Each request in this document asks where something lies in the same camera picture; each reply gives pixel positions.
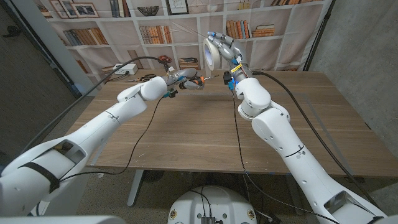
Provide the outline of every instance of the wall outlet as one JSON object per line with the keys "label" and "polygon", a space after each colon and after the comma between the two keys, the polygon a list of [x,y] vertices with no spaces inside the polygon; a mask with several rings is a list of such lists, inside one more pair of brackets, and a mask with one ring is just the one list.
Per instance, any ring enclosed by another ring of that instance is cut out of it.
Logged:
{"label": "wall outlet", "polygon": [[[116,64],[113,69],[116,69],[120,67],[122,64]],[[137,72],[138,68],[136,64],[127,64],[123,68],[120,68],[117,72],[115,72],[116,75],[124,75],[126,72],[129,72],[129,75],[134,75]]]}

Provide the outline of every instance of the scissors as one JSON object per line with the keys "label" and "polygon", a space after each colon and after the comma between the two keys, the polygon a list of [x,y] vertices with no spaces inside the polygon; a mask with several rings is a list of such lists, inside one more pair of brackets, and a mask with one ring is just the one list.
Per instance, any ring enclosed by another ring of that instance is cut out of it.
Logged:
{"label": "scissors", "polygon": [[141,78],[135,78],[133,80],[127,80],[126,82],[147,82],[149,81],[151,78],[155,78],[157,75],[155,74],[148,74],[148,75],[144,75]]}

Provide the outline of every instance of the table leg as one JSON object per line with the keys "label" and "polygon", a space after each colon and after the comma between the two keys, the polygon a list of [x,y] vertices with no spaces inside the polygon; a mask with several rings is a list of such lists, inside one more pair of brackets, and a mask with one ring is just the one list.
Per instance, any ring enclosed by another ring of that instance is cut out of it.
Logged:
{"label": "table leg", "polygon": [[142,177],[144,174],[144,170],[136,170],[136,174],[134,175],[134,179],[132,180],[131,190],[129,194],[129,198],[127,200],[127,206],[133,207],[136,204],[139,189],[142,184]]}
{"label": "table leg", "polygon": [[[290,196],[292,196],[293,205],[298,208],[302,208],[303,205],[301,203],[299,187],[297,186],[296,180],[292,175],[286,175],[285,178],[287,182],[287,187],[289,188]],[[295,208],[295,211],[297,215],[304,215],[304,212],[299,209]]]}

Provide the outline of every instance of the white tape roll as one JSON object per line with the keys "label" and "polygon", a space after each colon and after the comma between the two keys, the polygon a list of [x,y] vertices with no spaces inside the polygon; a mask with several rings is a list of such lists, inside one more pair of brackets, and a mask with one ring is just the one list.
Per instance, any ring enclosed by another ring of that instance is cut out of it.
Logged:
{"label": "white tape roll", "polygon": [[205,53],[205,61],[211,71],[220,68],[220,53],[207,38],[203,41],[203,52]]}

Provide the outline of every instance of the bookshelf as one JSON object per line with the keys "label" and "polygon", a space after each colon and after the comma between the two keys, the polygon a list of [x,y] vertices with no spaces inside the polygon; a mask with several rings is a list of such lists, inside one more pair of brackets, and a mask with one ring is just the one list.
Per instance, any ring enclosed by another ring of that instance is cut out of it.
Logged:
{"label": "bookshelf", "polygon": [[[101,78],[102,67],[131,59],[128,50],[135,50],[138,56],[167,55],[173,60],[171,65],[174,68],[179,68],[179,58],[196,57],[199,68],[204,69],[204,36],[207,31],[226,33],[226,21],[230,20],[247,20],[252,31],[259,25],[275,25],[274,35],[271,37],[239,40],[246,48],[251,69],[300,70],[331,3],[331,0],[324,0],[271,6],[273,0],[260,0],[251,1],[254,2],[251,9],[236,10],[238,0],[212,0],[212,4],[218,5],[216,12],[207,12],[204,5],[198,13],[190,10],[189,14],[168,16],[165,0],[127,0],[131,17],[115,18],[112,17],[109,0],[96,0],[91,2],[96,6],[100,18],[61,19],[47,0],[41,1],[53,16],[47,21],[64,40],[67,40],[62,32],[65,29],[97,27],[101,30],[109,45],[66,46],[75,59],[81,60],[87,66],[87,75],[97,80]],[[159,6],[159,11],[156,16],[145,17],[137,10],[140,6]],[[170,26],[173,43],[144,44],[140,26]],[[141,64],[144,68],[161,68],[153,60],[141,60]],[[227,63],[222,63],[222,69],[229,69]]]}

